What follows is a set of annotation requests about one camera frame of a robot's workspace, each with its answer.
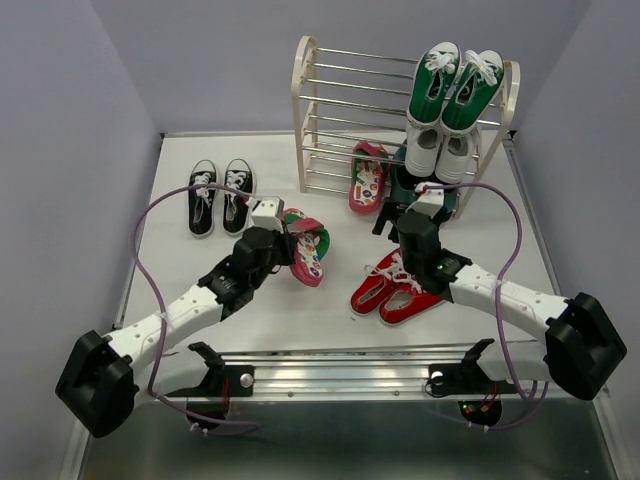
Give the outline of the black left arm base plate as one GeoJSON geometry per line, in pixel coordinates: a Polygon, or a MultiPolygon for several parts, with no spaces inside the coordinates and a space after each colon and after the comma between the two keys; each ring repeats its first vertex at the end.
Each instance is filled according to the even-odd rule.
{"type": "Polygon", "coordinates": [[[247,398],[253,395],[255,368],[226,365],[210,369],[196,387],[196,395],[211,398],[247,398]]]}

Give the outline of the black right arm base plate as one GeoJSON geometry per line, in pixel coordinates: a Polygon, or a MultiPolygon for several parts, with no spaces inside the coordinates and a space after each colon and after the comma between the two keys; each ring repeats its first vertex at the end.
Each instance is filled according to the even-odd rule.
{"type": "Polygon", "coordinates": [[[506,380],[491,380],[475,363],[444,363],[430,366],[424,390],[435,398],[450,395],[514,394],[506,380]]]}

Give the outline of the cream shoe shelf chrome bars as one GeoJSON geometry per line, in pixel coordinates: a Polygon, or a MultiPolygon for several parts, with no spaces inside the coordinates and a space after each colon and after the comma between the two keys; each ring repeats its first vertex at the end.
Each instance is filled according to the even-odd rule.
{"type": "MultiPolygon", "coordinates": [[[[445,97],[441,114],[464,68],[466,51],[460,52],[458,75],[445,97]]],[[[343,181],[349,205],[352,152],[357,143],[366,141],[381,145],[388,154],[389,172],[382,202],[390,198],[390,169],[396,163],[393,159],[395,152],[406,142],[406,110],[413,76],[422,56],[405,59],[329,49],[319,46],[313,37],[302,38],[291,86],[302,190],[317,189],[320,178],[343,181]]],[[[479,133],[479,142],[464,180],[458,184],[441,183],[434,170],[425,182],[418,184],[442,190],[458,188],[458,202],[453,215],[464,210],[472,194],[472,185],[481,180],[495,154],[495,146],[483,142],[484,127],[494,126],[497,136],[503,137],[514,116],[520,68],[514,61],[503,61],[505,75],[502,88],[473,128],[479,133]]],[[[441,126],[441,114],[434,125],[440,127],[443,141],[447,134],[441,126]]]]}

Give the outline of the pink slipper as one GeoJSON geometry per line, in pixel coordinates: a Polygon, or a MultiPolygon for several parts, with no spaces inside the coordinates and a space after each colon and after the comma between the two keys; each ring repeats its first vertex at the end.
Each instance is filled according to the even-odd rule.
{"type": "Polygon", "coordinates": [[[366,141],[356,144],[352,152],[349,208],[358,214],[375,213],[382,203],[389,164],[381,145],[366,141]]]}
{"type": "Polygon", "coordinates": [[[304,222],[307,233],[297,238],[296,263],[290,266],[292,275],[308,287],[318,287],[324,278],[322,259],[330,248],[330,234],[317,219],[295,208],[288,208],[282,214],[285,224],[304,222]]]}

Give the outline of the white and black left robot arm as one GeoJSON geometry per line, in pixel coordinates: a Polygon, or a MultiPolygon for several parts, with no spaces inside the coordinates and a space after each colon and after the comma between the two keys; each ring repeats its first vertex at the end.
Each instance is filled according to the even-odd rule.
{"type": "Polygon", "coordinates": [[[57,397],[94,438],[124,424],[134,409],[161,399],[162,355],[191,335],[240,311],[277,268],[294,262],[296,238],[284,225],[254,226],[230,255],[172,303],[120,330],[79,337],[55,387],[57,397]]]}

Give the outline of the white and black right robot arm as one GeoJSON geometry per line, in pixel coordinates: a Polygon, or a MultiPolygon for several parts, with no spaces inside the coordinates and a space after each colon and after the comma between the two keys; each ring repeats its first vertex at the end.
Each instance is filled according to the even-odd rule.
{"type": "Polygon", "coordinates": [[[627,348],[600,302],[579,293],[575,298],[547,295],[503,281],[470,259],[442,248],[439,217],[385,200],[373,228],[385,224],[400,247],[400,279],[417,291],[473,308],[531,335],[533,342],[509,348],[492,360],[481,341],[458,367],[446,366],[444,379],[457,381],[457,392],[482,390],[493,381],[528,379],[553,382],[580,400],[592,400],[627,354],[627,348]]]}

